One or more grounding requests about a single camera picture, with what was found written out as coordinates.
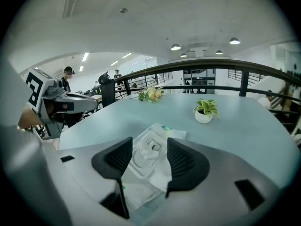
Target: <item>green plant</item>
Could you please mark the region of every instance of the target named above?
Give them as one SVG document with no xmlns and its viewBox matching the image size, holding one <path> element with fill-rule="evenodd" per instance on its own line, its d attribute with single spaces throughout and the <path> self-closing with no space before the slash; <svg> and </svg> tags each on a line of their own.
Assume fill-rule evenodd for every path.
<svg viewBox="0 0 301 226">
<path fill-rule="evenodd" d="M 193 112 L 195 113 L 196 111 L 203 111 L 205 115 L 209 114 L 215 114 L 217 117 L 220 117 L 218 114 L 218 111 L 216 109 L 216 104 L 214 100 L 203 100 L 199 99 L 197 101 L 197 106 L 193 109 Z"/>
</svg>

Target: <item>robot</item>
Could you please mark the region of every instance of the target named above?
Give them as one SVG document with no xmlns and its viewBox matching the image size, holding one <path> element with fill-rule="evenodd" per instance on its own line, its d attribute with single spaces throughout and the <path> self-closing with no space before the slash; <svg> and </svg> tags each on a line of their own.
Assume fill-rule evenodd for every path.
<svg viewBox="0 0 301 226">
<path fill-rule="evenodd" d="M 55 80 L 39 69 L 29 69 L 25 83 L 32 89 L 28 105 L 45 124 L 47 136 L 43 140 L 60 137 L 65 114 L 92 111 L 98 107 L 97 100 L 64 91 L 61 80 Z"/>
</svg>

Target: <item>light blue table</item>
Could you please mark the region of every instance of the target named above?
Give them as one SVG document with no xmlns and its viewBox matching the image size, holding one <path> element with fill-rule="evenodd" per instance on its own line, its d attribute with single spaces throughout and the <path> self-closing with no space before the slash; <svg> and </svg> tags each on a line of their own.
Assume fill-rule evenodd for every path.
<svg viewBox="0 0 301 226">
<path fill-rule="evenodd" d="M 220 118 L 200 124 L 192 113 L 199 97 L 214 99 Z M 272 179 L 290 184 L 300 153 L 290 134 L 266 108 L 247 97 L 167 94 L 156 103 L 123 99 L 94 113 L 61 134 L 60 150 L 134 139 L 153 123 L 187 131 L 186 139 L 234 153 Z"/>
</svg>

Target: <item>office chair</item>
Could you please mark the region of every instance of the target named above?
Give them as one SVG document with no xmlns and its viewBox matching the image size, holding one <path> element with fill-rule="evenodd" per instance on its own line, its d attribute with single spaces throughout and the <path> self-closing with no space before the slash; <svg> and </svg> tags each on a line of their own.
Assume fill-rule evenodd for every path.
<svg viewBox="0 0 301 226">
<path fill-rule="evenodd" d="M 106 72 L 99 77 L 98 82 L 102 93 L 102 104 L 105 108 L 115 102 L 115 81 L 111 80 L 108 72 Z"/>
</svg>

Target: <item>black cap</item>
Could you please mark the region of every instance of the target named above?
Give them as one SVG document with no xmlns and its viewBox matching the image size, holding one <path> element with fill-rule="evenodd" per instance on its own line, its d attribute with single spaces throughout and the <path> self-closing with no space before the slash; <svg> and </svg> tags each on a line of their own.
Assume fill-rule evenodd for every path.
<svg viewBox="0 0 301 226">
<path fill-rule="evenodd" d="M 72 70 L 72 68 L 71 68 L 70 66 L 67 66 L 67 67 L 64 69 L 64 72 L 66 72 L 66 71 L 75 74 L 75 72 Z"/>
</svg>

